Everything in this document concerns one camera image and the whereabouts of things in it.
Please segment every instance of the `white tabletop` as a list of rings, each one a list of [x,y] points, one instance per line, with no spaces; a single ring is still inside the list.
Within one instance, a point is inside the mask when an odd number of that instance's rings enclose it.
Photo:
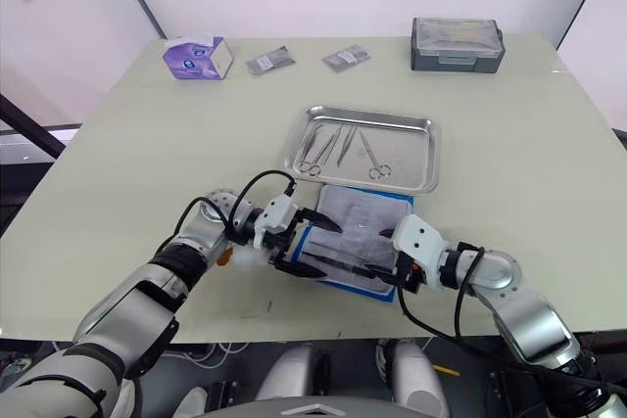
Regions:
[[[321,58],[359,42],[341,73]],[[509,35],[496,74],[414,72],[407,38],[229,40],[224,81],[175,80],[150,44],[80,129],[0,243],[6,338],[68,340],[83,314],[148,261],[193,197],[241,189],[277,167],[312,105],[428,116],[442,128],[440,183],[415,211],[449,240],[514,255],[575,331],[627,326],[627,154],[555,50]],[[245,61],[286,44],[295,66],[251,76]],[[251,193],[264,206],[283,181]],[[319,185],[299,184],[315,206]],[[409,295],[451,330],[456,292]],[[271,267],[213,268],[178,312],[177,342],[419,336],[385,304]],[[495,332],[464,303],[462,331]]]

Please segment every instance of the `plastic container lid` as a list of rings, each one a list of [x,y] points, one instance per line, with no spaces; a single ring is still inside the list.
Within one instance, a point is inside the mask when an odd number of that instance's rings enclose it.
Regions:
[[[417,19],[416,47],[421,55],[496,58],[503,45],[492,20]]]

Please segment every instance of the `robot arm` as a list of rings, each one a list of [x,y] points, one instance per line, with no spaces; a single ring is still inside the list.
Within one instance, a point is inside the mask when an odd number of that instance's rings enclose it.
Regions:
[[[464,243],[454,249],[414,214],[397,226],[392,243],[399,252],[396,271],[377,274],[414,293],[420,283],[436,291],[459,289],[480,255],[467,280],[471,294],[491,310],[515,359],[538,371],[536,382],[554,417],[627,417],[627,408],[616,395],[542,374],[540,367],[578,378],[602,378],[594,359],[581,349],[554,307],[524,280],[510,255],[498,251],[481,255],[479,249]]]
[[[122,378],[140,376],[154,365],[178,329],[176,311],[231,241],[255,240],[277,269],[292,275],[323,276],[283,256],[305,219],[326,230],[341,229],[322,214],[298,209],[292,188],[265,209],[245,200],[236,205],[237,195],[226,190],[208,195],[222,214],[237,206],[232,229],[201,203],[186,227],[87,313],[71,347],[43,359],[1,395],[2,416],[109,416]]]

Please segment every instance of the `orange component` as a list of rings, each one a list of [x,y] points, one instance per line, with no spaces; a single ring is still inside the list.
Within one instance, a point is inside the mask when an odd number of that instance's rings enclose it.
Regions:
[[[222,255],[217,259],[216,265],[218,266],[226,266],[228,261],[231,259],[231,255],[233,255],[233,248],[229,247],[224,251]]]

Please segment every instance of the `stainless steel tray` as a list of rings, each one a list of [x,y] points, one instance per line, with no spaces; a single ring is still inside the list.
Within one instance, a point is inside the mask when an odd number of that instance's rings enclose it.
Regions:
[[[353,139],[338,165],[352,126],[356,127]],[[372,170],[375,165],[367,145],[380,172]],[[323,163],[325,146],[330,153]],[[426,117],[318,106],[307,110],[297,123],[288,141],[283,166],[295,178],[303,180],[419,196],[438,184],[439,147],[440,128]],[[316,156],[320,159],[314,163]],[[319,168],[310,169],[314,164]],[[388,166],[389,175],[383,165]]]

